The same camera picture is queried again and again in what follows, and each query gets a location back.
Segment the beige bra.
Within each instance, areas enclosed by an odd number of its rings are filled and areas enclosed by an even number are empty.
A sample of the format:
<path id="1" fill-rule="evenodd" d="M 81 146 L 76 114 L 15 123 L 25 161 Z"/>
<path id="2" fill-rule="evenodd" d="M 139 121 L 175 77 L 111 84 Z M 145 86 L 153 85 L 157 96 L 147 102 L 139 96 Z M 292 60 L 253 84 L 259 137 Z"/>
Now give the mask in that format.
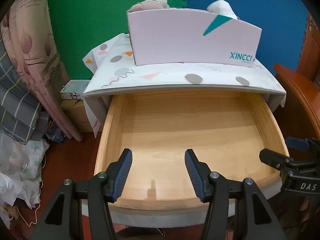
<path id="1" fill-rule="evenodd" d="M 144 0 L 142 2 L 134 4 L 126 12 L 135 12 L 143 10 L 153 10 L 153 9 L 169 9 L 168 0 Z"/>

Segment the pink XINCCI shoe box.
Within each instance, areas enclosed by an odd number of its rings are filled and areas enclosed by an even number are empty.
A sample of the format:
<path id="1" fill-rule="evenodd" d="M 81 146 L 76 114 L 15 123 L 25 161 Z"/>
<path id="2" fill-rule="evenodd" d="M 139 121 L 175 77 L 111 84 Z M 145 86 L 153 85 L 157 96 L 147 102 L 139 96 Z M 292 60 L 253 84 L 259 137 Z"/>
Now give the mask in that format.
<path id="1" fill-rule="evenodd" d="M 127 13 L 135 64 L 217 63 L 250 67 L 262 29 L 197 9 Z"/>

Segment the pink leaf curtain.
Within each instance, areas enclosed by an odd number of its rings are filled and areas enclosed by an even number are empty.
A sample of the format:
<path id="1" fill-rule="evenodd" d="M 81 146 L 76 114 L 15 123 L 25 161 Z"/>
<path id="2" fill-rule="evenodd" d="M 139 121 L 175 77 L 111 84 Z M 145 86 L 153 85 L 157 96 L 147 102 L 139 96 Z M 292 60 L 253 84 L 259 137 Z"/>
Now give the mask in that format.
<path id="1" fill-rule="evenodd" d="M 18 76 L 69 139 L 82 136 L 61 108 L 70 80 L 57 51 L 47 0 L 13 0 L 1 17 L 1 34 Z"/>

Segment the brown cardboard box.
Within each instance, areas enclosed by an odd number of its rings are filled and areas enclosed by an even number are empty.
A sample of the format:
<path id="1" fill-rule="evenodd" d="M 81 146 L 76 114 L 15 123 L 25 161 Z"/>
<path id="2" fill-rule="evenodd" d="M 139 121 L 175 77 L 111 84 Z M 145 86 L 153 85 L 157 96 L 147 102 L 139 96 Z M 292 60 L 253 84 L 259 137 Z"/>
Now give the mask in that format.
<path id="1" fill-rule="evenodd" d="M 86 114 L 83 100 L 63 100 L 61 108 L 79 132 L 93 131 Z"/>

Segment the grey plaid cloth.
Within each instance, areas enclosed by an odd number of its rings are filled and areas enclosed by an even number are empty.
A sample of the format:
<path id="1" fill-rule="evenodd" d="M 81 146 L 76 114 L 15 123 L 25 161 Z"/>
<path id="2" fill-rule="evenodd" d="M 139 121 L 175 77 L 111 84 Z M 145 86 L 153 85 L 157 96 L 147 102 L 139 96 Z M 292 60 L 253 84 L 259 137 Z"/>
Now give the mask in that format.
<path id="1" fill-rule="evenodd" d="M 1 129 L 26 144 L 43 138 L 49 114 L 20 79 L 15 66 L 1 42 Z"/>

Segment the white floral bedsheet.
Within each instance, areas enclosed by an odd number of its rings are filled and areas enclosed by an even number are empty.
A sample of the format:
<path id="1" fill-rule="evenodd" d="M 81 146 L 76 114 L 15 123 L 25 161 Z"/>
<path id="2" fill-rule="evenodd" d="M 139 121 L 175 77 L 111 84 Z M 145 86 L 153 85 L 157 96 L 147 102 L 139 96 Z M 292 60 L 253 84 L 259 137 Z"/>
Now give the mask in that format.
<path id="1" fill-rule="evenodd" d="M 17 214 L 9 213 L 17 199 L 30 209 L 40 204 L 42 161 L 48 148 L 45 139 L 22 144 L 1 132 L 1 221 L 7 228 Z"/>

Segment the white patterned nightstand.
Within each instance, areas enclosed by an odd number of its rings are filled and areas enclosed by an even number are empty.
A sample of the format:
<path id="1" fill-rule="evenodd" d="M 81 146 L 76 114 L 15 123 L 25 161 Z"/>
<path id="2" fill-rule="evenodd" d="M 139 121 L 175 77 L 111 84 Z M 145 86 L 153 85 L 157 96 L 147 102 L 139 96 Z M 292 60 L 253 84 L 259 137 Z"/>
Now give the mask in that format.
<path id="1" fill-rule="evenodd" d="M 135 65 L 130 37 L 121 33 L 93 48 L 84 58 L 93 72 L 83 97 L 91 131 L 103 125 L 111 96 L 160 88 L 230 88 L 260 93 L 271 111 L 286 102 L 286 91 L 258 61 L 243 67 L 216 63 Z"/>

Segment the wooden drawer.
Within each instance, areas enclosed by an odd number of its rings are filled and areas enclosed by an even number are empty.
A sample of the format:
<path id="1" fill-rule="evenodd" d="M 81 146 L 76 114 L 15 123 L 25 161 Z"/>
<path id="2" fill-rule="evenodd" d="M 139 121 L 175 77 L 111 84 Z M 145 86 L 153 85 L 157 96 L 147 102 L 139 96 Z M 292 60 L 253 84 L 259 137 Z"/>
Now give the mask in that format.
<path id="1" fill-rule="evenodd" d="M 148 211 L 192 210 L 202 205 L 185 168 L 187 149 L 225 178 L 250 177 L 259 187 L 279 176 L 260 162 L 260 151 L 268 148 L 288 155 L 261 95 L 209 90 L 114 96 L 95 173 L 106 170 L 126 148 L 132 151 L 133 161 L 116 206 Z"/>

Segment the white sock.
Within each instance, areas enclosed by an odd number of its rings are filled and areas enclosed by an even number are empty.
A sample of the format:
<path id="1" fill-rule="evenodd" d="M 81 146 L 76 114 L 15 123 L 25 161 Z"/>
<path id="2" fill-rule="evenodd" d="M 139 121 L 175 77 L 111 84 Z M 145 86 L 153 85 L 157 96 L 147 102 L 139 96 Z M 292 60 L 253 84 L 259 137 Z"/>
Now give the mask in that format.
<path id="1" fill-rule="evenodd" d="M 211 13 L 226 16 L 238 20 L 238 16 L 234 13 L 232 7 L 225 0 L 217 0 L 208 5 L 207 10 Z"/>

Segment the small teal white box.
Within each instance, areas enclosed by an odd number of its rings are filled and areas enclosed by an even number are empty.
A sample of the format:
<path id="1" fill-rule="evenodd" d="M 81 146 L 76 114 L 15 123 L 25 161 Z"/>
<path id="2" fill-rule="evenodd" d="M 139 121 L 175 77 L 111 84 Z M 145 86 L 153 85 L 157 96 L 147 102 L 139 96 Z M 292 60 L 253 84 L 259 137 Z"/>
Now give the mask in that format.
<path id="1" fill-rule="evenodd" d="M 60 95 L 63 100 L 83 100 L 83 93 L 86 90 L 90 80 L 70 80 L 61 89 Z"/>

